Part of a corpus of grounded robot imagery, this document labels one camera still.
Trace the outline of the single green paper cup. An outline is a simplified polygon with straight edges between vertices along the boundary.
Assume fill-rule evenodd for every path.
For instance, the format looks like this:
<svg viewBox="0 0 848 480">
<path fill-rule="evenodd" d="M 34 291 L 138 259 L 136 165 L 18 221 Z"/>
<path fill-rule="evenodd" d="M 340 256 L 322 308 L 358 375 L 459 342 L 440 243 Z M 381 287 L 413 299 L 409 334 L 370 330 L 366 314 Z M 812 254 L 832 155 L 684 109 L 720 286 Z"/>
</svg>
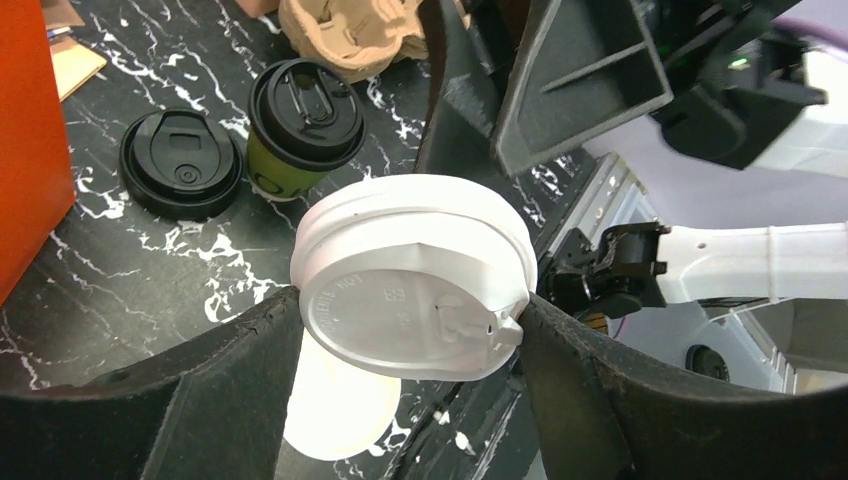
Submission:
<svg viewBox="0 0 848 480">
<path fill-rule="evenodd" d="M 246 154 L 251 183 L 272 201 L 286 202 L 303 196 L 328 175 L 326 171 L 300 169 L 276 157 L 253 128 L 249 131 Z"/>
</svg>

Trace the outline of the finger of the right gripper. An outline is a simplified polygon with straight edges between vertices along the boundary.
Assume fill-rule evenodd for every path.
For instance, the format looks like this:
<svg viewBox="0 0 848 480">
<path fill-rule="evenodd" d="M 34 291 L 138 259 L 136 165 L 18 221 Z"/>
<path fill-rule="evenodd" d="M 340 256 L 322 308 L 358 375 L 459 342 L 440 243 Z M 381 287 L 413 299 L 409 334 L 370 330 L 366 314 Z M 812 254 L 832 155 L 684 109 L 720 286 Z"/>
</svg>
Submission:
<svg viewBox="0 0 848 480">
<path fill-rule="evenodd" d="M 493 156 L 513 177 L 672 99 L 636 2 L 532 1 Z"/>
<path fill-rule="evenodd" d="M 500 193 L 510 185 L 490 157 L 500 100 L 453 1 L 419 5 L 430 65 L 425 132 L 413 171 L 475 181 Z"/>
</svg>

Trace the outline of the orange paper bag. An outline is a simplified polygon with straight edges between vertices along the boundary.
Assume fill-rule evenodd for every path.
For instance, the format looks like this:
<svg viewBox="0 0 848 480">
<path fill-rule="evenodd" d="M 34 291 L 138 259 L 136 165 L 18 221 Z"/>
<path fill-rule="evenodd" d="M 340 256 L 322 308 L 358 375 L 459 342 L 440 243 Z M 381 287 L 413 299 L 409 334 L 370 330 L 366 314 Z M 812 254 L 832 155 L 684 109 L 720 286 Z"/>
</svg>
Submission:
<svg viewBox="0 0 848 480">
<path fill-rule="evenodd" d="M 64 118 L 37 1 L 1 3 L 1 299 L 75 199 Z"/>
</svg>

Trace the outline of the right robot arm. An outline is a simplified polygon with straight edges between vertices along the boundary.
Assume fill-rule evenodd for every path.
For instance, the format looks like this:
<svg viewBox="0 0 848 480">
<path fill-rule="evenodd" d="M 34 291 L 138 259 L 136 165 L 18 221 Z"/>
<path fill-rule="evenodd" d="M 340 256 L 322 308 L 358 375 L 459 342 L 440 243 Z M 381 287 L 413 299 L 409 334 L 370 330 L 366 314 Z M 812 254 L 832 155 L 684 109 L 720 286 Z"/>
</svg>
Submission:
<svg viewBox="0 0 848 480">
<path fill-rule="evenodd" d="M 671 226 L 541 255 L 539 294 L 622 317 L 692 301 L 843 299 L 847 36 L 789 1 L 424 1 L 433 79 L 416 168 L 484 184 L 646 116 Z"/>
</svg>

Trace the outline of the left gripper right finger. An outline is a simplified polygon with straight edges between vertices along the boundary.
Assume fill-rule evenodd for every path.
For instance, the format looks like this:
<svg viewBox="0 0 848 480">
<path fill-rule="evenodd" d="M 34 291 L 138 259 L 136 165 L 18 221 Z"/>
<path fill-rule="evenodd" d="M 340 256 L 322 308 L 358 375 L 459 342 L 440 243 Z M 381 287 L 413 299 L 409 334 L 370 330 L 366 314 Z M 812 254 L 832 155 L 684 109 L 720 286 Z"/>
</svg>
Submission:
<svg viewBox="0 0 848 480">
<path fill-rule="evenodd" d="M 539 296 L 519 348 L 551 479 L 843 479 L 845 388 L 792 396 L 672 367 Z"/>
</svg>

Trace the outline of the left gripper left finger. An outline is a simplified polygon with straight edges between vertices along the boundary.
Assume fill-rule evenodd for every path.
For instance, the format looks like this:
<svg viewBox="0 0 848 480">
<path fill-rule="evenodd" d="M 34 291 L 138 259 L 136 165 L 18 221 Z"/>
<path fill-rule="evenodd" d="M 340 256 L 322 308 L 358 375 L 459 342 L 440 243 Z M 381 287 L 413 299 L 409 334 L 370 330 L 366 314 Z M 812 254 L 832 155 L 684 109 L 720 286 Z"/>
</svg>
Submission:
<svg viewBox="0 0 848 480">
<path fill-rule="evenodd" d="M 270 479 L 301 350 L 298 292 L 80 385 L 1 397 L 5 479 Z"/>
</svg>

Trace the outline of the single white cup lid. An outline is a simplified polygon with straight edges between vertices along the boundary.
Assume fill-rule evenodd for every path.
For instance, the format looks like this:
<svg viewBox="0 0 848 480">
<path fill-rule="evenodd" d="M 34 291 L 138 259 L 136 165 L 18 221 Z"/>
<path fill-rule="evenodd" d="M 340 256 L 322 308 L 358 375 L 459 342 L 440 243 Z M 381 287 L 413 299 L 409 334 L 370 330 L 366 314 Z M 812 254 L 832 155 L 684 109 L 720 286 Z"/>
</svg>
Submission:
<svg viewBox="0 0 848 480">
<path fill-rule="evenodd" d="M 389 377 L 465 382 L 521 344 L 538 267 L 527 226 L 499 193 L 406 174 L 314 204 L 290 278 L 305 328 L 337 358 Z"/>
</svg>

